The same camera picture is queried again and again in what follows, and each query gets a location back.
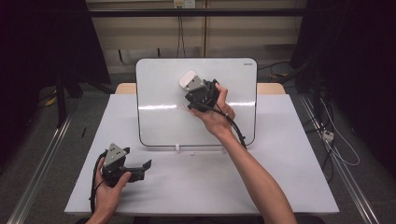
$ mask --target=hand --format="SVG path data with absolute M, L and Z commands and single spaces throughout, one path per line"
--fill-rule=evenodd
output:
M 119 206 L 121 191 L 131 177 L 131 173 L 126 172 L 121 176 L 119 182 L 114 188 L 109 187 L 106 182 L 103 182 L 104 179 L 100 171 L 104 161 L 105 158 L 99 160 L 98 168 L 96 170 L 95 186 L 98 186 L 99 184 L 100 186 L 96 190 L 95 212 L 87 223 L 107 223 L 113 217 L 117 207 Z
M 222 111 L 224 114 L 227 114 L 231 119 L 234 119 L 235 112 L 233 112 L 233 109 L 225 103 L 228 90 L 221 87 L 219 83 L 216 83 L 216 88 L 219 91 L 219 99 L 214 108 Z M 225 135 L 233 134 L 230 122 L 222 115 L 211 110 L 203 113 L 195 108 L 191 110 L 191 113 L 201 119 L 204 122 L 207 130 L 215 135 L 218 139 L 224 137 Z

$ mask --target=table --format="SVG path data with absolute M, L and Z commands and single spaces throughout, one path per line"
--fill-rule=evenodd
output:
M 127 86 L 120 85 L 118 93 L 126 93 Z M 124 188 L 117 210 L 119 214 L 150 217 L 259 214 L 231 159 L 221 147 L 181 148 L 179 153 L 171 147 L 143 147 L 138 139 L 135 99 L 134 94 L 110 96 L 66 213 L 87 215 L 91 212 L 87 199 L 92 169 L 98 155 L 114 142 L 120 147 L 131 148 L 125 162 L 127 167 L 141 166 L 152 160 L 145 180 Z M 338 212 L 290 97 L 260 94 L 257 106 L 256 139 L 248 150 L 276 179 L 293 211 Z

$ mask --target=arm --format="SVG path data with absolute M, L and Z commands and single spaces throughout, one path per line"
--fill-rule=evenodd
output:
M 87 222 L 89 224 L 105 224 L 110 221 L 119 206 L 121 191 L 131 177 L 131 173 L 126 172 L 114 188 L 109 187 L 106 182 L 103 182 L 100 172 L 104 161 L 105 158 L 99 161 L 96 170 L 95 185 L 100 186 L 96 191 L 96 209 Z
M 225 103 L 227 90 L 217 84 L 218 107 L 234 119 L 233 109 Z M 233 135 L 230 123 L 223 116 L 206 111 L 191 112 L 201 119 L 210 133 L 215 135 L 227 149 L 236 169 L 245 183 L 252 201 L 256 204 L 266 223 L 297 223 L 288 199 L 272 176 L 245 150 Z

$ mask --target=electrical outlet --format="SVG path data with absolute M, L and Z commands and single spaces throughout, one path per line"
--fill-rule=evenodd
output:
M 174 8 L 184 8 L 184 0 L 174 0 Z
M 195 8 L 195 0 L 184 0 L 184 8 Z

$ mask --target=gray floor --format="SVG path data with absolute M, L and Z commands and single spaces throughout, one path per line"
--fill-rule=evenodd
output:
M 273 63 L 274 61 L 285 61 L 290 56 L 289 50 L 276 53 L 251 53 L 239 50 L 241 54 L 257 58 L 260 67 Z M 218 57 L 230 55 L 229 53 L 219 53 Z M 288 73 L 290 68 L 274 66 L 273 74 Z M 259 71 L 259 81 L 265 82 L 270 79 L 270 70 L 262 69 Z M 134 80 L 133 73 L 112 74 L 113 80 L 110 88 L 115 88 L 118 83 L 130 82 Z M 71 120 L 70 126 L 60 144 L 57 153 L 54 155 L 49 170 L 45 173 L 45 178 L 40 185 L 40 189 L 31 204 L 29 212 L 26 214 L 25 223 L 74 223 L 79 217 L 70 216 L 64 213 L 68 197 L 74 187 L 79 170 L 85 161 L 88 150 L 91 147 L 95 132 L 100 123 L 101 117 L 106 109 L 108 95 L 97 91 L 86 84 L 81 84 L 84 94 L 81 99 L 66 98 L 68 111 L 76 112 Z M 310 120 L 301 101 L 301 95 L 296 93 L 293 82 L 285 85 L 287 94 L 290 95 L 296 111 L 302 123 Z M 49 89 L 42 91 L 45 95 Z M 396 207 L 396 181 L 383 168 L 381 164 L 371 155 L 370 150 L 364 141 L 352 132 L 352 127 L 343 113 L 338 110 L 336 102 L 332 104 L 334 110 L 334 120 L 337 129 L 342 133 L 350 145 L 352 145 L 361 158 L 358 166 L 349 166 L 350 172 L 361 187 L 362 192 L 367 197 L 370 205 L 373 207 L 379 223 L 393 223 L 396 218 L 394 208 Z M 42 156 L 46 152 L 52 136 L 55 133 L 57 124 L 56 105 L 41 107 L 38 109 L 32 119 L 27 133 L 22 138 L 16 154 L 8 161 L 0 175 L 0 223 L 7 223 L 11 216 L 18 199 L 23 194 L 32 175 L 35 173 L 37 165 L 40 163 Z M 312 124 L 305 126 L 307 130 L 313 128 Z M 317 155 L 318 162 L 322 163 L 326 156 L 326 150 L 323 147 L 316 132 L 308 133 L 307 137 Z M 336 146 L 347 161 L 354 161 L 355 155 L 351 153 L 349 147 L 335 136 Z M 328 163 L 325 168 L 325 175 L 332 172 L 332 167 Z M 330 188 L 334 198 L 340 208 L 339 214 L 320 216 L 326 223 L 364 223 L 360 211 L 358 210 L 353 198 L 350 196 L 346 185 L 338 174 L 333 170 L 333 177 L 330 182 Z M 192 219 L 183 217 L 178 223 L 257 223 L 255 217 L 206 217 L 191 222 Z M 133 217 L 115 217 L 111 223 L 132 223 Z M 175 221 L 169 217 L 155 217 L 150 223 L 164 223 Z

